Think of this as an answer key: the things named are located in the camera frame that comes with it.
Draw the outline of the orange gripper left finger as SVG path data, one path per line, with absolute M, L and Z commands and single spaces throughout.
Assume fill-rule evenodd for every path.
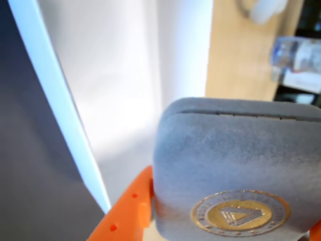
M 152 216 L 152 166 L 146 167 L 100 221 L 89 241 L 141 241 Z

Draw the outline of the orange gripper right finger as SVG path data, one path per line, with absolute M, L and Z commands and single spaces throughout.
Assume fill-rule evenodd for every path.
M 321 241 L 321 221 L 309 231 L 309 241 Z

